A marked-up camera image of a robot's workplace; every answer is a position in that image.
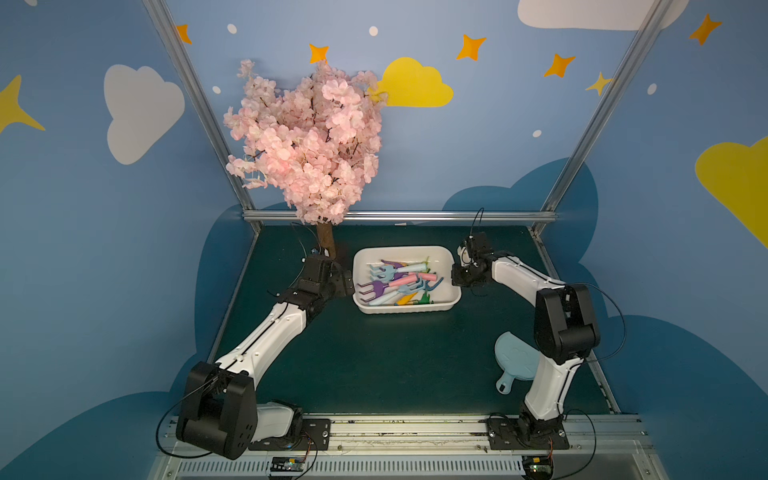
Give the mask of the white plastic storage box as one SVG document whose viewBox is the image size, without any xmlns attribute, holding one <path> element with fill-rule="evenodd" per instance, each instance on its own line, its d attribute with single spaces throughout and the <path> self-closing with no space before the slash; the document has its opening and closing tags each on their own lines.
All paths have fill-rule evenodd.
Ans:
<svg viewBox="0 0 768 480">
<path fill-rule="evenodd" d="M 353 260 L 355 304 L 364 314 L 447 311 L 461 299 L 453 255 L 441 246 L 367 248 Z"/>
</svg>

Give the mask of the green rake wooden handle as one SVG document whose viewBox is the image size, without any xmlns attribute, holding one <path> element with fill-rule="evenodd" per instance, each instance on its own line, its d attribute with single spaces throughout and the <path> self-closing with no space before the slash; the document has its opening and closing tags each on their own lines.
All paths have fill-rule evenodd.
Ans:
<svg viewBox="0 0 768 480">
<path fill-rule="evenodd" d="M 431 299 L 431 296 L 430 296 L 429 292 L 423 292 L 418 299 L 413 298 L 410 301 L 410 305 L 428 305 L 428 304 L 432 304 L 432 303 L 433 303 L 433 301 Z"/>
</svg>

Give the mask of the light blue hand fork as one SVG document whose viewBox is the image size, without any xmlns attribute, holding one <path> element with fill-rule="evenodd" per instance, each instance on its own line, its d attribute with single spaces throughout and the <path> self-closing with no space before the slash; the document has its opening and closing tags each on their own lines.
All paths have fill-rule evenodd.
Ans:
<svg viewBox="0 0 768 480">
<path fill-rule="evenodd" d="M 427 270 L 427 262 L 408 264 L 401 267 L 384 264 L 382 266 L 371 266 L 368 274 L 373 281 L 389 282 L 398 274 L 425 273 Z"/>
<path fill-rule="evenodd" d="M 380 297 L 367 302 L 368 306 L 381 306 L 388 302 L 399 300 L 405 296 L 414 295 L 419 292 L 431 292 L 435 290 L 443 282 L 443 277 L 439 277 L 437 280 L 429 281 L 427 279 L 420 279 L 416 282 L 398 286 L 396 290 L 385 293 Z"/>
</svg>

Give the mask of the purple fork pink handle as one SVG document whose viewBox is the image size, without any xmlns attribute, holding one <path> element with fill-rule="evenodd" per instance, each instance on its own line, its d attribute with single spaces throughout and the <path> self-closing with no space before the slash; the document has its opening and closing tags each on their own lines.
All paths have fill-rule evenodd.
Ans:
<svg viewBox="0 0 768 480">
<path fill-rule="evenodd" d="M 429 271 L 427 262 L 402 263 L 382 259 L 381 263 L 379 267 L 372 267 L 371 271 L 378 273 L 427 273 Z"/>
</svg>

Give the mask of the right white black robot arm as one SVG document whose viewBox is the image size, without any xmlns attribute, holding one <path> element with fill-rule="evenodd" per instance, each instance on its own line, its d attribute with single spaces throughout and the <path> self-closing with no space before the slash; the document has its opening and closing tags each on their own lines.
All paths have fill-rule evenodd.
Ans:
<svg viewBox="0 0 768 480">
<path fill-rule="evenodd" d="M 516 441 L 526 449 L 568 449 L 564 401 L 579 367 L 600 343 L 589 289 L 566 284 L 512 254 L 493 250 L 484 233 L 468 235 L 457 254 L 453 285 L 469 288 L 493 280 L 535 309 L 537 368 L 513 427 Z"/>
</svg>

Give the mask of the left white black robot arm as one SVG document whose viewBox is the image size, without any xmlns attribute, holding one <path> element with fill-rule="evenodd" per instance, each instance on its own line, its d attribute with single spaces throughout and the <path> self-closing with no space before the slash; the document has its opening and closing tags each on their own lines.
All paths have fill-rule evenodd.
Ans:
<svg viewBox="0 0 768 480">
<path fill-rule="evenodd" d="M 353 295 L 352 273 L 325 255 L 306 258 L 295 282 L 277 297 L 266 318 L 236 347 L 189 372 L 176 406 L 176 439 L 235 460 L 252 445 L 292 448 L 311 439 L 302 409 L 259 403 L 259 382 L 276 358 L 335 298 Z"/>
</svg>

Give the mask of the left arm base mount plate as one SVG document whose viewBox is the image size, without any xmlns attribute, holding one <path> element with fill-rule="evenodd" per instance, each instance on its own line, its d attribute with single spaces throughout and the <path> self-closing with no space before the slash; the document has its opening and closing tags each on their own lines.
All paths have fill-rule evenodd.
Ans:
<svg viewBox="0 0 768 480">
<path fill-rule="evenodd" d="M 301 426 L 292 425 L 283 437 L 269 437 L 252 442 L 249 451 L 327 451 L 332 421 L 329 418 L 303 418 Z"/>
</svg>

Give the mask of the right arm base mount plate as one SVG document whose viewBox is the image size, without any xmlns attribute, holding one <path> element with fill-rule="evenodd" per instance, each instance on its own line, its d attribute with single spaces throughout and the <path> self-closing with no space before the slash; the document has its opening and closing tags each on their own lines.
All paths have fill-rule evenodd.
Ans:
<svg viewBox="0 0 768 480">
<path fill-rule="evenodd" d="M 487 436 L 492 450 L 568 450 L 563 417 L 538 420 L 523 413 L 509 417 L 494 413 L 486 420 Z"/>
</svg>

